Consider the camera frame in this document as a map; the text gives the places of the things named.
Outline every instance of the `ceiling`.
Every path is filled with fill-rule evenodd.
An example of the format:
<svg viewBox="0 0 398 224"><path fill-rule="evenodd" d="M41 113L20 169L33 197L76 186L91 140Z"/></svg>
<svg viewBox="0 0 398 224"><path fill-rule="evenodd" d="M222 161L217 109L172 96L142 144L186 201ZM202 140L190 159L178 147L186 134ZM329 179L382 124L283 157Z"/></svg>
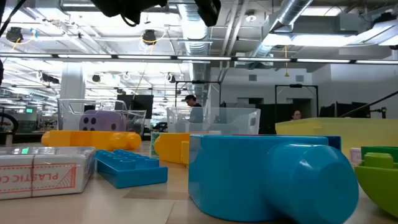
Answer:
<svg viewBox="0 0 398 224"><path fill-rule="evenodd" d="M235 1L222 1L222 8L218 23L210 28L207 42L211 43L210 55L220 55L228 24L231 18L231 8ZM390 6L398 3L393 0L364 1L336 1L314 0L303 16L335 16L347 7L352 7L350 13ZM65 11L55 10L53 6L31 10L25 6L12 18L10 27L21 27L24 40L22 44L9 42L5 35L0 38L1 52L15 53L48 53L48 54L154 54L154 55L185 55L187 40L183 36L182 22L179 14L152 13L141 14L141 24L136 27L127 26L119 17L108 18L94 7L75 7L75 4L90 3L89 1L63 1ZM176 9L174 3L190 3L193 1L170 0L171 9ZM254 10L255 21L248 22L243 16L237 41L232 46L231 54L251 52L262 41L262 25L267 15L279 10L281 1L249 1L247 10ZM235 25L240 17L241 4L234 18ZM4 13L7 18L12 6ZM154 29L157 37L155 45L146 45L141 35L145 30ZM274 57L302 57L302 58L385 58L391 54L388 47L306 47L288 45L276 46L271 50ZM5 75L3 83L22 85L26 88L3 88L2 97L22 98L29 103L29 97L44 101L55 101L59 95L59 85L46 88L48 83L40 80L42 74L50 75L62 81L62 70L65 63L62 61L26 60L23 58L2 58ZM190 81L189 63L144 63L144 62L83 62L88 75L87 98L116 98L117 92L104 89L107 86L118 86L127 93L153 94L156 100L156 109L164 114L164 108L174 105L173 88L175 84L167 81L167 75L173 75L178 81ZM293 68L307 69L307 72L319 67L298 63ZM271 68L284 68L284 63L275 63ZM101 82L92 81L93 75L101 75ZM193 91L191 84L185 85L181 96Z"/></svg>

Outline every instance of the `transparent plastic box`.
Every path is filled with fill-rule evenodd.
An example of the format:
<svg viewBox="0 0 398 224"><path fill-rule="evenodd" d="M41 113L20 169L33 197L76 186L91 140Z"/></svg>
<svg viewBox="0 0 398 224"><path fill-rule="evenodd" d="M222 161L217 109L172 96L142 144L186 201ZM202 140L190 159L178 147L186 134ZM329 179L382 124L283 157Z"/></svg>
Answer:
<svg viewBox="0 0 398 224"><path fill-rule="evenodd" d="M170 133L258 134L260 110L254 108L167 108Z"/></svg>
<svg viewBox="0 0 398 224"><path fill-rule="evenodd" d="M144 134L146 110L128 111L127 131L132 131L140 136Z"/></svg>
<svg viewBox="0 0 398 224"><path fill-rule="evenodd" d="M119 100L58 100L58 129L64 131L127 131L127 106Z"/></svg>

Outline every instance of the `green toy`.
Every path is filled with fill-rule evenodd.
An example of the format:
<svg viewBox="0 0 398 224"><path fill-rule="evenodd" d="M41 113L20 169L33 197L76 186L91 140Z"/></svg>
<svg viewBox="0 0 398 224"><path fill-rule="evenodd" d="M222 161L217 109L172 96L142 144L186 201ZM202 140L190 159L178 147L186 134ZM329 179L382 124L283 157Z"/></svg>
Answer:
<svg viewBox="0 0 398 224"><path fill-rule="evenodd" d="M362 147L363 161L355 167L358 182L369 198L398 217L398 147Z"/></svg>

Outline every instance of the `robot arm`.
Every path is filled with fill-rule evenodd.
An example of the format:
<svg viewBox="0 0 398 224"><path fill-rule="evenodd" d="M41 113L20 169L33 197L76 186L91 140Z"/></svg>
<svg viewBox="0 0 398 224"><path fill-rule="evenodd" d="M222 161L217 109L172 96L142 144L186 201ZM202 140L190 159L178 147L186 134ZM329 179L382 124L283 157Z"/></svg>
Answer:
<svg viewBox="0 0 398 224"><path fill-rule="evenodd" d="M129 26L136 26L140 23L141 12L154 6L164 7L167 0L91 0L93 4L108 17L121 15ZM198 6L198 13L205 22L206 26L214 26L217 23L221 9L220 0L195 0Z"/></svg>

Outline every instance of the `blue toy block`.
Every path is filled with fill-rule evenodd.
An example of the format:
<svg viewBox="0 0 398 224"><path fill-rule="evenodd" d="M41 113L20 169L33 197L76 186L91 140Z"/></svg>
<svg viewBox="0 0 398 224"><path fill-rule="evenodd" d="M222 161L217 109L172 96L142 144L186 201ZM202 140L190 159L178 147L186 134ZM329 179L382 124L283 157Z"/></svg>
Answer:
<svg viewBox="0 0 398 224"><path fill-rule="evenodd" d="M95 159L97 172L117 189L167 182L167 167L159 167L158 159L119 149L98 150Z"/></svg>
<svg viewBox="0 0 398 224"><path fill-rule="evenodd" d="M347 158L316 136L193 134L188 187L201 211L235 222L341 224L359 198Z"/></svg>

